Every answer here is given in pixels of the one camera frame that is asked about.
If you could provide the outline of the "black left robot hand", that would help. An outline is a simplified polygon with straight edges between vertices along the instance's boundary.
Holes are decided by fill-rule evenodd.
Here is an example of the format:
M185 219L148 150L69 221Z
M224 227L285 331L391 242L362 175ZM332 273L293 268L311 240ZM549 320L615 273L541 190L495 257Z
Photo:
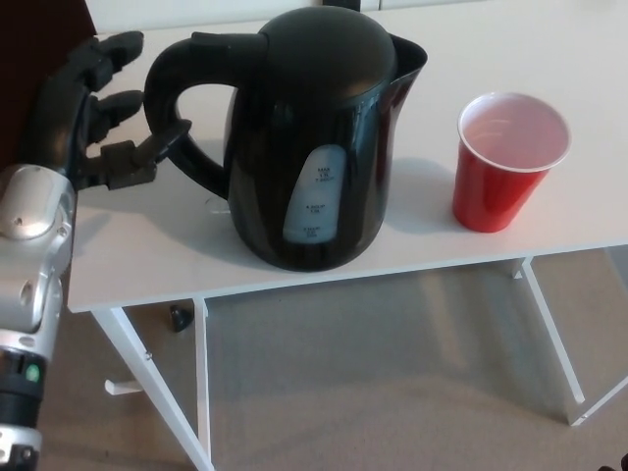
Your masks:
M39 89L21 137L19 161L62 175L76 191L153 182L157 165L188 137L191 121L154 131L139 145L127 140L103 146L97 157L86 156L89 145L102 141L143 104L140 90L104 99L93 95L140 56L143 39L142 32L128 31L104 40L93 37L74 49L67 63Z

